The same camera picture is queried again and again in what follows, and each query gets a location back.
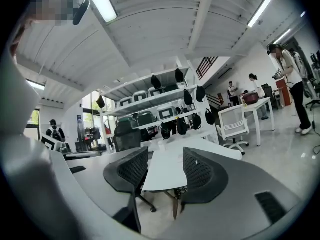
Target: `sneaker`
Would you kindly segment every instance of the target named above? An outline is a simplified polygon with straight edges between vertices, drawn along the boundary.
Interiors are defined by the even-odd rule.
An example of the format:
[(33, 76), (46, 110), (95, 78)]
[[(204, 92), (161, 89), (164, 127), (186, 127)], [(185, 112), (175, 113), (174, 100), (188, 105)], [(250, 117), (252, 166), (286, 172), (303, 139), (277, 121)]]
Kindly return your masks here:
[(302, 135), (307, 135), (311, 130), (312, 130), (312, 126), (310, 126), (308, 129), (302, 130), (301, 134)]

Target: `floor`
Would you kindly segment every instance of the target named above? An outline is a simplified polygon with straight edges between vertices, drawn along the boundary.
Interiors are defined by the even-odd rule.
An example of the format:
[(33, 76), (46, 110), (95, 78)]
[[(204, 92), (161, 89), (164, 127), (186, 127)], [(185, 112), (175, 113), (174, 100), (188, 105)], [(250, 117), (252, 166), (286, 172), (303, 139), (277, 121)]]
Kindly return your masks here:
[[(320, 106), (313, 111), (316, 130), (320, 133)], [(313, 112), (308, 110), (308, 114), (313, 121)], [(242, 160), (264, 169), (305, 200), (319, 179), (320, 157), (313, 159), (313, 148), (320, 145), (320, 136), (313, 130), (306, 136), (295, 133), (300, 123), (294, 104), (274, 110), (274, 120), (275, 131), (271, 131), (270, 119), (260, 121), (261, 146), (258, 147), (254, 122), (248, 118), (250, 134), (243, 139), (250, 146), (243, 147), (245, 156)], [(174, 221), (172, 201), (164, 193), (147, 192), (144, 197), (154, 204), (157, 212), (151, 213), (149, 206), (136, 199), (142, 234), (155, 239)]]

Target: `fluorescent light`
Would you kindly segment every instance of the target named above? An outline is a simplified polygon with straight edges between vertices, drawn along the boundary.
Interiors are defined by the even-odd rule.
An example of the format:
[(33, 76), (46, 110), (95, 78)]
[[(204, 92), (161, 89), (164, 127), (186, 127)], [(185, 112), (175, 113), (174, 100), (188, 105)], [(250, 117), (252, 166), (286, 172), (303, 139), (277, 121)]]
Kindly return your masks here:
[(282, 38), (284, 38), (289, 32), (291, 31), (291, 29), (288, 29), (282, 36), (279, 37), (279, 39), (277, 41), (275, 41), (273, 44), (276, 45)]
[(257, 22), (260, 18), (261, 14), (265, 11), (267, 6), (270, 4), (271, 0), (264, 0), (259, 9), (256, 11), (252, 19), (248, 23), (248, 27), (252, 28), (253, 25)]
[(110, 0), (92, 0), (100, 12), (105, 22), (113, 21), (117, 18), (117, 13), (113, 8)]
[(33, 88), (37, 88), (37, 89), (40, 89), (40, 90), (44, 90), (44, 89), (45, 89), (45, 86), (42, 85), (42, 84), (39, 84), (39, 83), (30, 81), (30, 80), (26, 80), (26, 81), (27, 81), (28, 84), (31, 85)]

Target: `desk leg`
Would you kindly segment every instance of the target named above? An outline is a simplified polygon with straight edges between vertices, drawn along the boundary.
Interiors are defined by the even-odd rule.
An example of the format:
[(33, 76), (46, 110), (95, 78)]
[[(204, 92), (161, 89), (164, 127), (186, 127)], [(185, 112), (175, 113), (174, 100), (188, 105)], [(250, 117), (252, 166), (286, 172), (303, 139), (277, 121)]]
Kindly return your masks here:
[(274, 131), (276, 129), (275, 128), (275, 118), (274, 118), (274, 111), (272, 109), (270, 99), (268, 100), (268, 104), (269, 104), (269, 108), (270, 108), (271, 127), (272, 127), (272, 131)]
[(173, 218), (174, 218), (174, 220), (176, 220), (177, 214), (178, 214), (179, 200), (175, 199), (171, 194), (169, 194), (168, 191), (165, 191), (163, 193), (165, 193), (173, 201)]
[(256, 109), (253, 110), (254, 122), (255, 122), (255, 129), (256, 129), (256, 144), (260, 147), (261, 146), (261, 135), (260, 135), (260, 123), (258, 112)]

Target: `white ceiling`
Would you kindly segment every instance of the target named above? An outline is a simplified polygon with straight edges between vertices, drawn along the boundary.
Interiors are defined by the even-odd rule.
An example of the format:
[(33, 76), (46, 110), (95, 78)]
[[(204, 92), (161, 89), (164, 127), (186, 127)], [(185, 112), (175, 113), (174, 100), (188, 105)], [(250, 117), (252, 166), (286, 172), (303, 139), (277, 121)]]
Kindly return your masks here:
[(301, 14), (292, 13), (292, 0), (273, 0), (262, 25), (248, 29), (262, 1), (111, 0), (118, 18), (109, 23), (91, 3), (78, 26), (29, 26), (17, 60), (28, 68), (20, 67), (26, 78), (46, 82), (43, 99), (69, 107), (96, 89), (174, 68), (177, 55), (236, 61), (257, 39), (272, 38)]

